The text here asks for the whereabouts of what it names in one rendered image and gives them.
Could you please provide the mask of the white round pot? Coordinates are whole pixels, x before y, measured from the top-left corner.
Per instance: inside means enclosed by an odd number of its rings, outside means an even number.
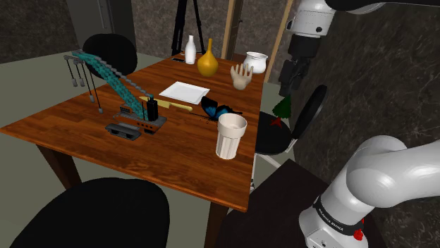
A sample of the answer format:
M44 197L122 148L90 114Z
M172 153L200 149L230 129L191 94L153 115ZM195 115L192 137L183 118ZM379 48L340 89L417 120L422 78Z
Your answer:
M262 74L267 67L268 56L259 52L248 51L243 66L250 70L253 68L254 74Z

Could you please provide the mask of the small green tree figure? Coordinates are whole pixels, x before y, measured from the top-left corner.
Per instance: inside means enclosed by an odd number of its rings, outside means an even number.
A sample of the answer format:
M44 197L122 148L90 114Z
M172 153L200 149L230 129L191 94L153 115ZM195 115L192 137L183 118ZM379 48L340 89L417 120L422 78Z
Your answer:
M272 109L272 113L276 116L271 122L271 125L277 125L281 128L281 119L291 117L291 96L284 97L280 102Z

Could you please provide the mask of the beige hand figure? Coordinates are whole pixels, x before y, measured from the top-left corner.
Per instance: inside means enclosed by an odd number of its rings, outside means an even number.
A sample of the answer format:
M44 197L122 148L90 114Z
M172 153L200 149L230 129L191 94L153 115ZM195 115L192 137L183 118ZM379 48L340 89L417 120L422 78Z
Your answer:
M253 67L250 67L248 64L244 65L243 63L240 65L237 64L231 67L230 72L233 86L237 90L244 90L252 80Z

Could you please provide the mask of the black round chair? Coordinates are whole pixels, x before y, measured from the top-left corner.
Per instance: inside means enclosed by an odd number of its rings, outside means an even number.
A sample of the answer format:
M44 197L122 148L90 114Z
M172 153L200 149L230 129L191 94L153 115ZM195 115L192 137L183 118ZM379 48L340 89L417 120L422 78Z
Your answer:
M290 130L281 120L277 121L273 115L262 111L259 112L255 155L250 183L251 192L255 189L254 177L257 157L259 156L275 168L279 168L281 164L275 161L271 155L281 154L282 152L288 153L293 148L293 145L304 135L313 120L321 112L327 98L327 91L328 87L326 85L319 85L313 91L300 112L293 130Z
M133 73L138 64L135 46L123 35L92 35L85 41L82 50L100 57L123 75Z
M98 178L52 199L10 248L166 248L169 202L139 179Z

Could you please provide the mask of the yellow long-neck vase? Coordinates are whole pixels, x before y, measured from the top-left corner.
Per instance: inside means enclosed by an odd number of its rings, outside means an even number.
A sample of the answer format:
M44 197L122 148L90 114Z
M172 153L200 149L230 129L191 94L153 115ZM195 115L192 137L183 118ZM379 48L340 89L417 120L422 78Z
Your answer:
M209 38L206 53L197 60L197 69L205 77L213 76L218 70L219 64L212 53L212 38Z

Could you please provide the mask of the blue butterfly figure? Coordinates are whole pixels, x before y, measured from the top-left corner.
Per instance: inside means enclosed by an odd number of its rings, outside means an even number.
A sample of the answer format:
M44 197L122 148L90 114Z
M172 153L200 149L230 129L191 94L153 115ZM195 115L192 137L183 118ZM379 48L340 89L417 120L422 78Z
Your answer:
M230 106L219 106L217 101L206 96L201 98L201 107L202 110L207 114L207 116L202 116L202 118L206 120L206 124L208 124L210 121L217 122L219 117L224 113L234 113L239 115L243 114L242 112L234 111Z

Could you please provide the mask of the white bottle vase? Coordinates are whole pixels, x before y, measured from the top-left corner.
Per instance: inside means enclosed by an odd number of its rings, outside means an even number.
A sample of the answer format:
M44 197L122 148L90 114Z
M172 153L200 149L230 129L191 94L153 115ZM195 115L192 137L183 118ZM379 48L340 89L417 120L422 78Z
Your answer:
M188 42L185 46L185 62L187 64L194 64L196 59L196 46L194 43L194 36L188 36Z

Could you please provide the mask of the beige ribbed cup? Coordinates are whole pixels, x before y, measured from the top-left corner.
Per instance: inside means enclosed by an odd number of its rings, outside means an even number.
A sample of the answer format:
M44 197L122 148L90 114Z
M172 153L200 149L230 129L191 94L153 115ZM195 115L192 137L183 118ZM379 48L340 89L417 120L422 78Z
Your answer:
M219 116L216 142L218 157L229 160L236 156L240 139L244 135L247 125L244 117L236 113L224 113Z

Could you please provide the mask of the black tripod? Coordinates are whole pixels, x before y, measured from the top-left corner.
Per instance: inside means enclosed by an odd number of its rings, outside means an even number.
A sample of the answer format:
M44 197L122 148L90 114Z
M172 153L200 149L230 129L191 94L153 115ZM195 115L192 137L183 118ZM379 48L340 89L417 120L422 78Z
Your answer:
M173 41L171 44L172 48L172 56L175 56L176 54L179 54L182 52L182 38L183 38L183 31L185 27L185 17L186 17L186 8L187 8L187 2L188 0L178 0L178 8L176 12L176 18L175 18L175 25L174 25L174 31L173 31ZM196 23L197 23L197 29L198 29L198 35L200 40L200 46L201 51L197 51L197 54L205 54L206 49L204 47L204 40L202 36L202 22L200 20L200 14L199 9L197 5L197 0L193 0L194 10L195 10L195 17L196 17Z

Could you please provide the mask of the white square plate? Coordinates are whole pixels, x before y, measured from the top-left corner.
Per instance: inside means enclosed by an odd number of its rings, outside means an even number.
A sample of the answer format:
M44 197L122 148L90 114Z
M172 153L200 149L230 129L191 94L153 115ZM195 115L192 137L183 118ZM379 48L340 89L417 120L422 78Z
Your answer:
M176 81L159 95L198 105L202 97L206 96L208 92L209 89L207 88Z

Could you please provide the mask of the yellow knife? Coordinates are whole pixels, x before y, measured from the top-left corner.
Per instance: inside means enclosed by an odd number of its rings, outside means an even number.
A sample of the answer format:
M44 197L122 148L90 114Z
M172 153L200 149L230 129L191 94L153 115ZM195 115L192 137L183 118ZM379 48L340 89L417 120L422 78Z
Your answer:
M186 105L182 105L182 104L177 104L177 103L173 103L170 101L164 101L164 100L160 100L160 99L154 99L154 101L157 102L158 106L164 107L169 109L171 106L176 107L176 108L180 108L180 109L184 109L187 111L192 111L193 108L191 106L186 106Z

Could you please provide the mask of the brown wooden table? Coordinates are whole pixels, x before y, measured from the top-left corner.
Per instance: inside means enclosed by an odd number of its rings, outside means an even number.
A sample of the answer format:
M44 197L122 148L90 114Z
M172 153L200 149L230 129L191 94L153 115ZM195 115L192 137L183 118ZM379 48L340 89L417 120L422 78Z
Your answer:
M176 81L205 87L209 98L242 112L247 128L235 158L216 155L217 125L206 124L198 105L189 112L161 109L166 122L153 135L142 133L133 141L111 135L106 126L114 121L122 100L108 85L97 90L100 110L87 94L80 94L1 131L36 144L67 188L80 182L74 164L78 158L206 199L210 209L204 248L214 248L227 211L248 209L264 77L254 75L240 91L232 84L232 61L219 59L216 74L205 77L196 66L171 58L132 73L130 80L156 97Z

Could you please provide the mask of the teal toy crane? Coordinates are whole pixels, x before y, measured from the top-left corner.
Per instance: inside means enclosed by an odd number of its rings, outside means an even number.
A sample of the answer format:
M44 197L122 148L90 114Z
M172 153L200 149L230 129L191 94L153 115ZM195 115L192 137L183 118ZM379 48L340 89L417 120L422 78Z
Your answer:
M142 133L153 135L165 124L166 118L158 113L159 100L102 58L81 50L73 51L70 56L65 55L63 58L72 61L76 66L91 66L122 98L120 111L113 116L117 123L106 126L106 130L112 135L136 140Z

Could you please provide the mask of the grey door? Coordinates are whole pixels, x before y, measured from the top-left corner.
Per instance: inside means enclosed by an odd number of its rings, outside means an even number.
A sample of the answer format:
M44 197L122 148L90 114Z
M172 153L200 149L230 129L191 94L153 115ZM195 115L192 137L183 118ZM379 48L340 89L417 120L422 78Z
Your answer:
M66 0L80 48L95 34L114 33L136 47L131 0Z

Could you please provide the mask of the wooden frame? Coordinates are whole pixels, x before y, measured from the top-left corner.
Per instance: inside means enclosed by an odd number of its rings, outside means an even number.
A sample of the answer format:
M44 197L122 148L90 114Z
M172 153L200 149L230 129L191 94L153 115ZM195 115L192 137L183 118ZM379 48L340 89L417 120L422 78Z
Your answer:
M227 0L228 12L221 45L222 59L243 63L247 52L268 56L264 81L271 72L289 18L295 16L300 0Z

